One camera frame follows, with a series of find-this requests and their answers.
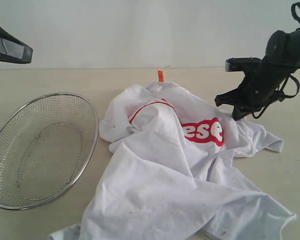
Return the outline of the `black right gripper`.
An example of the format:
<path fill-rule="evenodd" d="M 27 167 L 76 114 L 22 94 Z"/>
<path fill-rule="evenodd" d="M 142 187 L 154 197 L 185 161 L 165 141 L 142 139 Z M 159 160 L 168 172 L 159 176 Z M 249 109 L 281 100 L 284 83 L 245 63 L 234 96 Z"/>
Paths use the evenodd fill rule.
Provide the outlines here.
<path fill-rule="evenodd" d="M 291 33 L 278 30 L 270 36 L 265 56 L 248 77 L 247 84 L 241 84 L 239 90 L 236 88 L 218 94 L 214 99 L 215 105 L 234 106 L 232 118 L 241 120 L 266 106 L 278 86 L 298 69 L 300 29 Z"/>

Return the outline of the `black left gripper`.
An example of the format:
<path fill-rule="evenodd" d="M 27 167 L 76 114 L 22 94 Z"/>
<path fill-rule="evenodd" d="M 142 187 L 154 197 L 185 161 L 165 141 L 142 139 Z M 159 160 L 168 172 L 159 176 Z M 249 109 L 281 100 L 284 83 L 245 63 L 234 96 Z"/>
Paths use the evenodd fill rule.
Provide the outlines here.
<path fill-rule="evenodd" d="M 33 49 L 0 27 L 0 62 L 30 64 Z"/>

